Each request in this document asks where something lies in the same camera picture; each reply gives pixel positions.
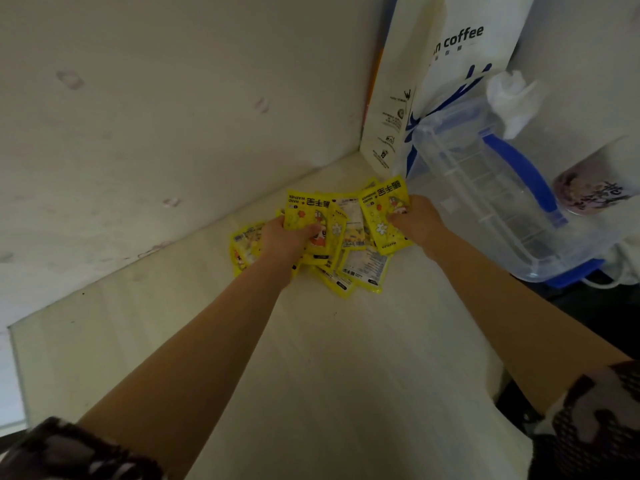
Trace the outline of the crumpled white tissue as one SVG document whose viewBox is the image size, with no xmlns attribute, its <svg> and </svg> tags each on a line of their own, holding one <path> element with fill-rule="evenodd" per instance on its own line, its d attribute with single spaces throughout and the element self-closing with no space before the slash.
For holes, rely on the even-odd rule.
<svg viewBox="0 0 640 480">
<path fill-rule="evenodd" d="M 505 140 L 516 138 L 536 117 L 547 94 L 544 84 L 526 83 L 519 70 L 498 73 L 487 81 L 486 99 L 504 125 Z"/>
</svg>

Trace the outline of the pile of yellow sachets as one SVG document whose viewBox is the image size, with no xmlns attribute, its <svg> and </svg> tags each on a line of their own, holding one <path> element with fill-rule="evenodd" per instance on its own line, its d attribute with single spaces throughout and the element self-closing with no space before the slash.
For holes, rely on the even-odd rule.
<svg viewBox="0 0 640 480">
<path fill-rule="evenodd" d="M 292 266 L 295 276 L 310 266 L 332 291 L 347 296 L 356 286 L 380 292 L 392 255 L 380 255 L 373 245 L 358 200 L 359 194 L 380 182 L 372 179 L 357 193 L 313 193 L 330 201 L 327 227 L 329 261 L 320 266 L 302 263 Z"/>
</svg>

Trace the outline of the black patterned left sleeve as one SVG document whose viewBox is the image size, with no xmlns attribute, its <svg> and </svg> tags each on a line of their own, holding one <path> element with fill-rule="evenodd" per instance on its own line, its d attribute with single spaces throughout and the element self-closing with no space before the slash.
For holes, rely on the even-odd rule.
<svg viewBox="0 0 640 480">
<path fill-rule="evenodd" d="M 0 480 L 168 480 L 159 464 L 49 417 L 0 455 Z"/>
</svg>

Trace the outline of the person's right forearm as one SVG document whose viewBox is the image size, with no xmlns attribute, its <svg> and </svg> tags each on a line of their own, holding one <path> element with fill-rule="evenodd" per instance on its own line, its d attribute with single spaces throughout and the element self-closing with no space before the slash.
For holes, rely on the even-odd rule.
<svg viewBox="0 0 640 480">
<path fill-rule="evenodd" d="M 581 376 L 630 361 L 448 229 L 428 231 L 420 245 L 537 412 L 546 413 Z"/>
</svg>

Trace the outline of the black patterned right sleeve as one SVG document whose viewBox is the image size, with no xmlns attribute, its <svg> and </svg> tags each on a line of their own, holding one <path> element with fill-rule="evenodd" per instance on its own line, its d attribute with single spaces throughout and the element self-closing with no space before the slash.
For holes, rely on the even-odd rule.
<svg viewBox="0 0 640 480">
<path fill-rule="evenodd" d="M 527 480 L 640 480 L 640 360 L 580 376 L 531 439 Z"/>
</svg>

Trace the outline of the pink drink cup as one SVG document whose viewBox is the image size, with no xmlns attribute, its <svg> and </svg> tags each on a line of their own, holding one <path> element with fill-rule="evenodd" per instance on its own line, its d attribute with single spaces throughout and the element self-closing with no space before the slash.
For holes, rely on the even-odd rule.
<svg viewBox="0 0 640 480">
<path fill-rule="evenodd" d="M 560 173 L 555 197 L 569 212 L 588 216 L 640 196 L 640 137 L 621 136 Z"/>
</svg>

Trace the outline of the person's right hand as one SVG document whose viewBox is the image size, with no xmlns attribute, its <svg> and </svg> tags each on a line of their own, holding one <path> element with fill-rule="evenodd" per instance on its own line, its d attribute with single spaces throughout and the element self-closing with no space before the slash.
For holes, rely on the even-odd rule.
<svg viewBox="0 0 640 480">
<path fill-rule="evenodd" d="M 387 221 L 426 254 L 435 249 L 447 229 L 432 202 L 419 194 L 410 195 L 408 210 L 387 215 Z"/>
</svg>

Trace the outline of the white paper bag blue print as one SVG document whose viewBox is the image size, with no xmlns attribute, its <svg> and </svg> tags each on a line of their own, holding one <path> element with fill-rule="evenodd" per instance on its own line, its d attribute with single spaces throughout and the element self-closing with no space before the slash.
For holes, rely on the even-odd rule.
<svg viewBox="0 0 640 480">
<path fill-rule="evenodd" d="M 425 117 L 504 71 L 534 0 L 396 0 L 359 151 L 380 179 L 412 167 Z"/>
</svg>

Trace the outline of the person's left hand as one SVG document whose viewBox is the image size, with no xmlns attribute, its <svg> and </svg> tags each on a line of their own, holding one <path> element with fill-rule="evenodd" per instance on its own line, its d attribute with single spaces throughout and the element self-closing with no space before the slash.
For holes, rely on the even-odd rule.
<svg viewBox="0 0 640 480">
<path fill-rule="evenodd" d="M 262 227 L 259 263 L 291 269 L 303 255 L 306 244 L 294 242 L 294 230 L 284 228 L 284 217 L 268 221 Z"/>
</svg>

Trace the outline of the black patterned sleeve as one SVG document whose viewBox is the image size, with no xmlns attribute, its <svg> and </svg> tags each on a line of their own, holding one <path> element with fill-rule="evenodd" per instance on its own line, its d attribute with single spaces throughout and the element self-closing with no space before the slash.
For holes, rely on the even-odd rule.
<svg viewBox="0 0 640 480">
<path fill-rule="evenodd" d="M 527 480 L 640 480 L 640 360 L 580 376 L 531 439 Z"/>
<path fill-rule="evenodd" d="M 159 464 L 49 417 L 0 455 L 0 480 L 168 480 Z"/>
</svg>

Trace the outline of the person's left forearm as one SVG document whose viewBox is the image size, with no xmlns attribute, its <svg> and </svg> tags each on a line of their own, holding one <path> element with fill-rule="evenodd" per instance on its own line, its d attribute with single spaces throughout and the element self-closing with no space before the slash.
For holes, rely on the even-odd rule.
<svg viewBox="0 0 640 480">
<path fill-rule="evenodd" d="M 225 411 L 301 251 L 263 250 L 77 425 L 187 476 Z"/>
</svg>

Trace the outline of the blue plastic lid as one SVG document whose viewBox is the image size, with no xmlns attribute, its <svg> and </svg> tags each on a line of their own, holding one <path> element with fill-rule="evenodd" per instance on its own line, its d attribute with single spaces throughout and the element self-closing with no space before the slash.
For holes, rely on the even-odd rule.
<svg viewBox="0 0 640 480">
<path fill-rule="evenodd" d="M 604 263 L 605 260 L 602 258 L 592 258 L 564 273 L 549 278 L 543 283 L 553 289 L 564 289 L 581 282 L 581 280 L 585 279 L 589 274 L 601 268 Z"/>
</svg>

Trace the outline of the yellow hand warmer packet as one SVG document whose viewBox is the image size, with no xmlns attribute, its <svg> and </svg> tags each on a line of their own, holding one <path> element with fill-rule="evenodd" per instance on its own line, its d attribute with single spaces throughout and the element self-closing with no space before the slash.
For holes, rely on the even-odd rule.
<svg viewBox="0 0 640 480">
<path fill-rule="evenodd" d="M 318 194 L 291 191 L 287 193 L 284 208 L 284 229 L 300 230 L 309 225 L 319 226 L 304 247 L 301 261 L 310 266 L 324 265 L 329 261 L 327 227 L 330 217 L 330 201 Z"/>
<path fill-rule="evenodd" d="M 364 189 L 358 196 L 366 227 L 380 255 L 392 255 L 412 242 L 389 224 L 387 215 L 396 207 L 409 203 L 409 193 L 401 175 Z"/>
</svg>

